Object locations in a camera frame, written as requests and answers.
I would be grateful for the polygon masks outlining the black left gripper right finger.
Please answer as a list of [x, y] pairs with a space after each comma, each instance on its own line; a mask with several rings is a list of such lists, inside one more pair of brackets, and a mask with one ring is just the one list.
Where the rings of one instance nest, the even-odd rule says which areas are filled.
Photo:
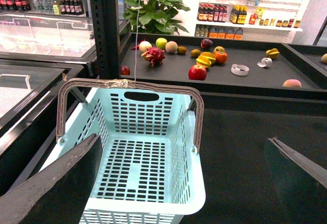
[[275, 137], [264, 155], [289, 223], [326, 223], [326, 169]]

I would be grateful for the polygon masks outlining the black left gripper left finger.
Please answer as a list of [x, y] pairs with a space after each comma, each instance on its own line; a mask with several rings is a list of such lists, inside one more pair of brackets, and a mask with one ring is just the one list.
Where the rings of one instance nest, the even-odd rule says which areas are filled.
[[24, 183], [1, 196], [1, 223], [79, 223], [102, 157], [91, 134]]

